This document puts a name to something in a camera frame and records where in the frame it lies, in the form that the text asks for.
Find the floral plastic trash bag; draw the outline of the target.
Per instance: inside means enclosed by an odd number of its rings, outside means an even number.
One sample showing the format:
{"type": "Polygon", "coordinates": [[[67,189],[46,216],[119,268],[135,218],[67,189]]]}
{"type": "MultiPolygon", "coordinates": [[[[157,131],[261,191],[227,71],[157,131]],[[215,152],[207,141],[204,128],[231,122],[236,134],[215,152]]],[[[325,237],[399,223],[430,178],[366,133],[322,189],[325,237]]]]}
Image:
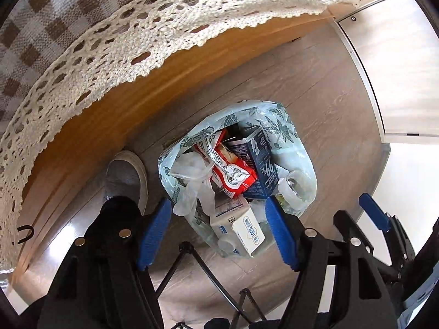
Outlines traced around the floral plastic trash bag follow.
{"type": "Polygon", "coordinates": [[[158,172],[175,215],[222,257],[250,259],[272,245],[270,196],[301,216],[317,194],[296,127],[273,101],[242,101],[206,117],[161,153],[158,172]]]}

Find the white milk carton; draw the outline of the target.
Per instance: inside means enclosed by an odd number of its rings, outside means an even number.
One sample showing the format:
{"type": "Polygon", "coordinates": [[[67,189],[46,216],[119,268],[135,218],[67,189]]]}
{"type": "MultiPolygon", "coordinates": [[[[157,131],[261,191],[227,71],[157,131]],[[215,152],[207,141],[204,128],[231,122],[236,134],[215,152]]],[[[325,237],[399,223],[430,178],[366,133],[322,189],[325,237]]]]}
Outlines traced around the white milk carton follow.
{"type": "Polygon", "coordinates": [[[266,239],[249,202],[242,195],[218,205],[210,216],[210,227],[218,237],[217,246],[230,256],[252,258],[266,239]]]}

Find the clear plastic cup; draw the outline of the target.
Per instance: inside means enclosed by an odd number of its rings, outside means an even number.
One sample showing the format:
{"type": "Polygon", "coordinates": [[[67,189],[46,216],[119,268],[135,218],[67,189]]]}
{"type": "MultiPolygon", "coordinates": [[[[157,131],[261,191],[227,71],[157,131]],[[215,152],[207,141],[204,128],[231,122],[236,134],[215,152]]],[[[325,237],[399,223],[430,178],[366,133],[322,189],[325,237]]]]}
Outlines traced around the clear plastic cup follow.
{"type": "Polygon", "coordinates": [[[278,181],[278,193],[295,211],[304,211],[312,202],[313,182],[300,169],[291,171],[278,181]]]}

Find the red snack wrapper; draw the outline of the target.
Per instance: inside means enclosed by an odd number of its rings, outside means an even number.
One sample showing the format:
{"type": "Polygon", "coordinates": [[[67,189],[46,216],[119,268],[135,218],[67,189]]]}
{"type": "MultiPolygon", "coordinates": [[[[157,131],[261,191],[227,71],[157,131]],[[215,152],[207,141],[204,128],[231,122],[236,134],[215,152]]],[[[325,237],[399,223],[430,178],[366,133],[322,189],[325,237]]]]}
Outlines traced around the red snack wrapper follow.
{"type": "Polygon", "coordinates": [[[223,145],[222,141],[227,134],[226,129],[221,129],[198,142],[194,148],[213,163],[213,182],[233,199],[257,181],[257,174],[244,160],[223,145]]]}

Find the grey slipper shoe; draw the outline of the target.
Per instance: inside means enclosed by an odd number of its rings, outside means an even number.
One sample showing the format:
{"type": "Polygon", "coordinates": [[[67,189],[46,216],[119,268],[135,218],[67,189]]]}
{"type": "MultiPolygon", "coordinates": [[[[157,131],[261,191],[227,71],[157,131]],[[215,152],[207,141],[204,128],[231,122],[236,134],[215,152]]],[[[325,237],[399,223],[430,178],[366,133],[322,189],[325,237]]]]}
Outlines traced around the grey slipper shoe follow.
{"type": "Polygon", "coordinates": [[[106,169],[103,202],[116,196],[133,200],[144,215],[149,198],[147,170],[141,158],[129,150],[118,152],[106,169]]]}

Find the dark blue carton box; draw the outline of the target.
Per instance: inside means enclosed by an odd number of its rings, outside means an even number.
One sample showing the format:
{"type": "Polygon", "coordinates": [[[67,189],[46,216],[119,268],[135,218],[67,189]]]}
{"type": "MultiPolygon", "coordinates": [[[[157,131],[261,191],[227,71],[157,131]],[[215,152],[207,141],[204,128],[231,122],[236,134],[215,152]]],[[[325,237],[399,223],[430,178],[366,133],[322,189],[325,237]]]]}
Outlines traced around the dark blue carton box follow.
{"type": "Polygon", "coordinates": [[[269,142],[260,126],[242,131],[240,137],[226,141],[226,147],[251,167],[257,180],[243,193],[248,199],[267,199],[278,184],[278,173],[272,160],[269,142]]]}

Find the brown checkered blanket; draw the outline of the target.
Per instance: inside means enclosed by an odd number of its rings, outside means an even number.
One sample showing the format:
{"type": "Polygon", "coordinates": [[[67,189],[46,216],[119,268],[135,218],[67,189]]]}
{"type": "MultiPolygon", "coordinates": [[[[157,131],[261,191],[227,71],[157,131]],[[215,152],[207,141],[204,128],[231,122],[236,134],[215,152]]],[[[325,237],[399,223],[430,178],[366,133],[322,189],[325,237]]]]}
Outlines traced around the brown checkered blanket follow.
{"type": "Polygon", "coordinates": [[[38,154],[111,88],[231,28],[356,0],[19,0],[1,26],[1,272],[38,154]]]}

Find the wooden bed frame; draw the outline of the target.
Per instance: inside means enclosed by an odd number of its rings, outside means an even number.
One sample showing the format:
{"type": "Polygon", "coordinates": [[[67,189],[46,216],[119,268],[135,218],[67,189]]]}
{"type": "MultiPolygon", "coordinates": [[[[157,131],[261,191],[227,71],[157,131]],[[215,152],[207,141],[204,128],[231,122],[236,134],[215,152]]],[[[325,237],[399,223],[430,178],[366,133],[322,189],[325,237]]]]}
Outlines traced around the wooden bed frame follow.
{"type": "Polygon", "coordinates": [[[24,188],[19,223],[33,226],[36,234],[22,244],[11,282],[19,280],[39,244],[89,178],[148,119],[195,87],[331,20],[336,10],[333,5],[319,15],[274,18],[256,27],[227,30],[201,47],[172,54],[148,76],[112,88],[70,119],[38,155],[24,188]]]}

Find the white plastic bag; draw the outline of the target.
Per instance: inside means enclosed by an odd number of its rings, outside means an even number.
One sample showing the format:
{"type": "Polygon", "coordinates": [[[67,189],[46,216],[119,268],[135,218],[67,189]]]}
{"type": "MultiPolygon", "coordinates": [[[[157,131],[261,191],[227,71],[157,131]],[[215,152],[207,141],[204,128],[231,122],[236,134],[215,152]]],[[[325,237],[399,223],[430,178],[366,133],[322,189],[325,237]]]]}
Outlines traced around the white plastic bag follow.
{"type": "Polygon", "coordinates": [[[200,202],[203,213],[213,216],[215,213],[215,192],[210,185],[213,175],[213,163],[208,162],[198,152],[181,154],[170,169],[170,175],[185,183],[180,191],[173,212],[177,216],[187,216],[200,202]]]}

